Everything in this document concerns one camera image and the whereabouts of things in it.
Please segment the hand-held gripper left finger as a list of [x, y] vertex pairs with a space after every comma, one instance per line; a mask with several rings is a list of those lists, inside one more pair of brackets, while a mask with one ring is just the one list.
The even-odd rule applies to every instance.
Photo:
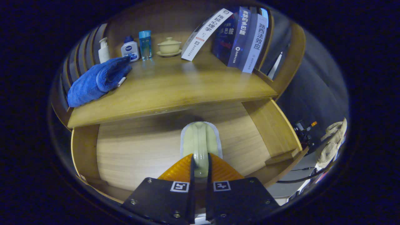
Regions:
[[193, 154], [182, 158], [188, 182], [145, 178], [124, 201], [122, 208], [161, 225], [190, 225], [195, 220], [195, 178]]

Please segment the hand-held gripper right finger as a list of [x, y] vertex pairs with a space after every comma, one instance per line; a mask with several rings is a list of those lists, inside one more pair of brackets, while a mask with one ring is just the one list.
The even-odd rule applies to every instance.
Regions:
[[205, 209], [212, 225], [259, 225], [279, 208], [257, 178], [244, 178], [212, 153], [208, 159]]

